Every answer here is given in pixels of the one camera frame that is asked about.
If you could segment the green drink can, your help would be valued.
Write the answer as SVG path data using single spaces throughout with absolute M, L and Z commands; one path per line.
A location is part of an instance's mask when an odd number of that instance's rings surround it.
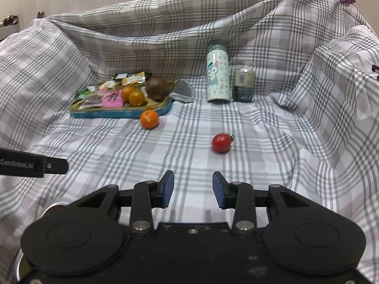
M 233 85 L 233 101 L 251 103 L 253 100 L 256 74 L 253 69 L 237 67 Z

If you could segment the silver foil packet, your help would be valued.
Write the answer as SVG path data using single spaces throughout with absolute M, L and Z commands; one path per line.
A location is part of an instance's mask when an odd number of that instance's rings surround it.
M 169 97 L 182 103 L 192 103 L 194 101 L 192 88 L 185 80 L 177 80 L 174 83 Z

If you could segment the brown round fruit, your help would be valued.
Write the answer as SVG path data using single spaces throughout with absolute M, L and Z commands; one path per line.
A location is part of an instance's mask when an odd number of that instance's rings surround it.
M 171 91 L 170 82 L 164 78 L 150 78 L 145 86 L 149 98 L 161 102 Z

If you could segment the stainless steel tray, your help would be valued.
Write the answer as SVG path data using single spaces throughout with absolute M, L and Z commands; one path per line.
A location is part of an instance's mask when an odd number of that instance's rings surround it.
M 67 206 L 68 204 L 70 204 L 70 202 L 64 201 L 62 199 L 57 199 L 48 203 L 37 216 L 37 220 L 39 220 L 41 217 L 47 216 L 58 211 L 59 209 Z M 16 282 L 19 283 L 19 281 L 21 281 L 21 279 L 23 279 L 25 275 L 27 275 L 30 272 L 30 270 L 31 268 L 24 257 L 23 250 L 20 249 L 17 253 L 14 263 L 14 275 Z

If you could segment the orange in tray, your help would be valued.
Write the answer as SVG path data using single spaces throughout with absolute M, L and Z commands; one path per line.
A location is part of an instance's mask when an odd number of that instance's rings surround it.
M 139 107 L 145 104 L 145 96 L 139 89 L 134 89 L 128 96 L 128 104 L 131 107 Z
M 124 102 L 128 102 L 129 96 L 134 90 L 135 88 L 130 85 L 123 87 L 121 95 Z

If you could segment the purple clip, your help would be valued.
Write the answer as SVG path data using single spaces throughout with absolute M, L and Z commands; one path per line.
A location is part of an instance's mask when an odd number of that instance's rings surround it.
M 341 4 L 348 4 L 348 5 L 351 5 L 351 4 L 356 3 L 356 0 L 340 0 L 340 3 L 341 3 Z

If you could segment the black flat device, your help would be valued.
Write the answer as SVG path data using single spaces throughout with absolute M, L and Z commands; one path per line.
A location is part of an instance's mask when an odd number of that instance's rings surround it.
M 375 72 L 377 74 L 377 81 L 379 80 L 379 67 L 378 65 L 372 65 L 372 68 L 371 68 L 372 72 Z

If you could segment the blue snack tray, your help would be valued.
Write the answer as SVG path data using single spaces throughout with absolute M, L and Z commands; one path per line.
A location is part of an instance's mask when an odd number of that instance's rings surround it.
M 173 104 L 172 98 L 166 98 L 160 103 L 149 103 L 146 106 L 122 107 L 122 108 L 86 108 L 79 109 L 81 101 L 73 103 L 69 107 L 72 118 L 77 119 L 138 119 L 146 110 L 156 111 L 159 116 L 165 115 L 170 111 Z

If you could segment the grey plaid cloth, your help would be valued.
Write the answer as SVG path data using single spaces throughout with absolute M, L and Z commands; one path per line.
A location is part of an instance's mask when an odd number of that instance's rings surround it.
M 230 102 L 207 101 L 207 53 L 223 44 Z M 1 146 L 65 158 L 66 175 L 1 178 L 1 282 L 20 238 L 50 202 L 108 184 L 131 188 L 171 170 L 156 222 L 222 222 L 220 171 L 255 188 L 282 184 L 356 222 L 360 272 L 378 282 L 378 38 L 340 0 L 135 0 L 36 19 L 1 42 Z M 256 74 L 251 103 L 233 101 L 235 69 Z M 80 89 L 120 72 L 186 80 L 158 128 L 135 119 L 74 119 Z M 211 148 L 215 135 L 234 141 Z

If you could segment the orange in tray right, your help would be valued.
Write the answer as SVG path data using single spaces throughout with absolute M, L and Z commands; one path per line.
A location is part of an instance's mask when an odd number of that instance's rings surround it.
M 134 89 L 128 96 L 128 104 L 131 107 L 139 107 L 145 104 L 145 96 L 139 89 Z

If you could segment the white cartoon bottle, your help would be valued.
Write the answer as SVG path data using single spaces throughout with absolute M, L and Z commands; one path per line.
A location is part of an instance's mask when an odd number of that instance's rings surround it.
M 229 57 L 223 44 L 211 42 L 208 47 L 207 63 L 207 101 L 215 103 L 230 102 Z

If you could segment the yellow black snack packet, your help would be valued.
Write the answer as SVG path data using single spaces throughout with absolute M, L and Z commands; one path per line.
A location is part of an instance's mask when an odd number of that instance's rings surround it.
M 115 82 L 120 83 L 122 86 L 132 84 L 146 83 L 152 76 L 151 72 L 138 72 L 138 73 L 119 73 L 113 77 Z

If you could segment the red tomato right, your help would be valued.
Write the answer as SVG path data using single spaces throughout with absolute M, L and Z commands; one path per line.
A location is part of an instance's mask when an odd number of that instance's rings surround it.
M 230 151 L 233 141 L 234 135 L 220 133 L 213 137 L 211 148 L 215 153 L 225 154 Z

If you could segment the green snack packet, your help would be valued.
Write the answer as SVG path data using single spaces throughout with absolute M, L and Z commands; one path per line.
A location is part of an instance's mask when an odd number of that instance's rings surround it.
M 88 85 L 77 92 L 75 103 L 80 103 L 79 109 L 98 108 L 102 104 L 102 95 L 98 85 Z

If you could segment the orange in tray left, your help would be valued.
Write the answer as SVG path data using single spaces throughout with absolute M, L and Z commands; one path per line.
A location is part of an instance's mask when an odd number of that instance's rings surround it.
M 135 88 L 130 85 L 123 87 L 121 95 L 124 102 L 128 102 L 129 96 L 134 90 Z

